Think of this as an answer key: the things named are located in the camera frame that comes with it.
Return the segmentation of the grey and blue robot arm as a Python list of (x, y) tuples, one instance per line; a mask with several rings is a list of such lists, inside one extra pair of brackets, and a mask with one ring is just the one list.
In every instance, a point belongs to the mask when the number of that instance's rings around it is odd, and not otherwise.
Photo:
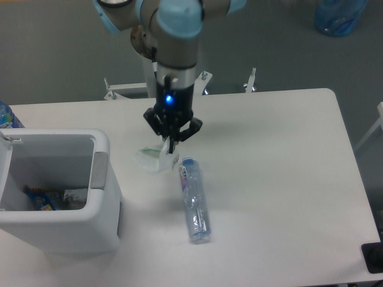
[(144, 113), (172, 154), (202, 127), (192, 110), (199, 35), (205, 20), (224, 17), (245, 1), (93, 1), (105, 28), (119, 33), (142, 27), (157, 63), (156, 103)]

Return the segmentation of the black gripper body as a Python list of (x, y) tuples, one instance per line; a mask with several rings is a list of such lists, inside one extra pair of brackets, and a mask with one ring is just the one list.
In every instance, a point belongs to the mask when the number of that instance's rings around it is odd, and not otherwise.
[(153, 108), (158, 114), (168, 116), (172, 130), (174, 130), (174, 120), (179, 118), (181, 127), (185, 126), (193, 118), (194, 85), (186, 88), (166, 88), (156, 84), (156, 103)]

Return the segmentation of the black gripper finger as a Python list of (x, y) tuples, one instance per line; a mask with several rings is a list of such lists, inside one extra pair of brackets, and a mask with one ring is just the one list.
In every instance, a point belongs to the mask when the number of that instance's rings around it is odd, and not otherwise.
[(195, 135), (202, 127), (203, 122), (198, 118), (192, 118), (189, 123), (189, 127), (185, 130), (181, 129), (181, 121), (179, 118), (174, 120), (174, 131), (173, 131), (173, 149), (179, 142), (184, 142), (193, 135)]
[(164, 140), (169, 140), (168, 153), (174, 153), (174, 139), (172, 138), (172, 126), (166, 114), (158, 114), (154, 108), (148, 108), (144, 112), (144, 118), (156, 135)]

